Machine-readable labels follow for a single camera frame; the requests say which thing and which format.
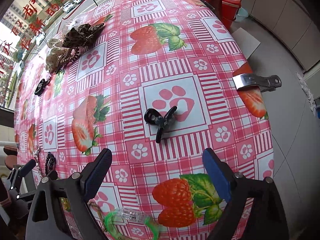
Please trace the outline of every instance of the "silver tablecloth clamp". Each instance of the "silver tablecloth clamp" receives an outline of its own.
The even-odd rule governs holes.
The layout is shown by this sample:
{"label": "silver tablecloth clamp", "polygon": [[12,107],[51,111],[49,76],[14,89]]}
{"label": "silver tablecloth clamp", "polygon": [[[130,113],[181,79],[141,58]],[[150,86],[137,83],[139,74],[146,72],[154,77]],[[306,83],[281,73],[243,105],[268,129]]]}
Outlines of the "silver tablecloth clamp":
{"label": "silver tablecloth clamp", "polygon": [[269,77],[257,76],[253,73],[240,74],[232,77],[237,90],[241,90],[249,86],[261,87],[261,92],[275,91],[276,88],[281,87],[281,79],[277,75]]}

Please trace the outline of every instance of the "sky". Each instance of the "sky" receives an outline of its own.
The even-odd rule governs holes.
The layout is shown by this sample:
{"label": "sky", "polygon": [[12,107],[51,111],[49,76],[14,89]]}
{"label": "sky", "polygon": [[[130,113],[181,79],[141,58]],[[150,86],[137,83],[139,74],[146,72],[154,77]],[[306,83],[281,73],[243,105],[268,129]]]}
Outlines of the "sky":
{"label": "sky", "polygon": [[20,36],[14,35],[9,28],[0,22],[0,40],[7,41],[8,43],[12,42],[11,47],[15,48],[20,40]]}

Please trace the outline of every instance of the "green bracelet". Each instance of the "green bracelet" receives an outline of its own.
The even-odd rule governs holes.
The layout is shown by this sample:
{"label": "green bracelet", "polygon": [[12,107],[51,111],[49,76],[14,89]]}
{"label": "green bracelet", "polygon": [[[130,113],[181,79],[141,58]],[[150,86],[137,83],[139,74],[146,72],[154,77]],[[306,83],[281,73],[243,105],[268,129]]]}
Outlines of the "green bracelet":
{"label": "green bracelet", "polygon": [[159,228],[152,217],[148,216],[144,212],[132,210],[128,208],[120,208],[118,210],[109,212],[109,214],[104,219],[104,225],[107,231],[118,240],[131,240],[130,238],[121,235],[116,229],[115,225],[112,223],[113,218],[120,217],[122,219],[130,220],[135,223],[140,223],[146,225],[150,228],[153,233],[153,240],[157,240],[159,237]]}

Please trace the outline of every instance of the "gray tile floor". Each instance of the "gray tile floor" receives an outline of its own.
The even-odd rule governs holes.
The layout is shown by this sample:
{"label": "gray tile floor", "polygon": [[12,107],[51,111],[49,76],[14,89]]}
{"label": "gray tile floor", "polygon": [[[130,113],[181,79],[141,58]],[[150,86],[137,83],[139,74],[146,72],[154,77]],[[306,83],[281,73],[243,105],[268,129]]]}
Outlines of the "gray tile floor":
{"label": "gray tile floor", "polygon": [[274,181],[287,217],[290,234],[307,225],[320,204],[320,126],[312,114],[296,72],[302,68],[292,54],[270,32],[251,18],[233,23],[242,27],[260,46],[249,58],[253,71],[261,76],[276,74],[282,87],[263,93],[272,130]]}

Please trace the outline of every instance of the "table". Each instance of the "table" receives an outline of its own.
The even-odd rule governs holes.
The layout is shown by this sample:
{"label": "table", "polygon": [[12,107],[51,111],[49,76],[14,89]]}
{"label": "table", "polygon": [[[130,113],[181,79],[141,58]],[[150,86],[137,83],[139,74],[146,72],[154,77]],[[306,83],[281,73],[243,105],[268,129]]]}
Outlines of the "table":
{"label": "table", "polygon": [[[93,24],[106,16],[93,49],[84,48],[41,97],[33,93],[47,76],[48,48],[26,63],[14,124],[19,162],[32,158],[39,145],[41,169],[52,152],[59,177],[67,178],[109,148],[113,162],[94,198],[103,215],[116,207],[138,209],[166,225],[160,226],[160,238],[206,239],[225,202],[205,175],[205,148],[247,178],[273,176],[271,131],[261,94],[255,95],[262,116],[246,107],[248,94],[240,98],[232,81],[233,71],[250,67],[199,0],[111,0],[84,18]],[[157,128],[146,124],[143,115],[150,107],[163,114],[174,105],[175,122],[157,144]],[[33,175],[38,184],[36,170]],[[249,199],[235,236],[242,234],[251,205]],[[71,214],[67,220],[74,225]],[[150,237],[142,225],[123,221],[117,227],[131,238]]]}

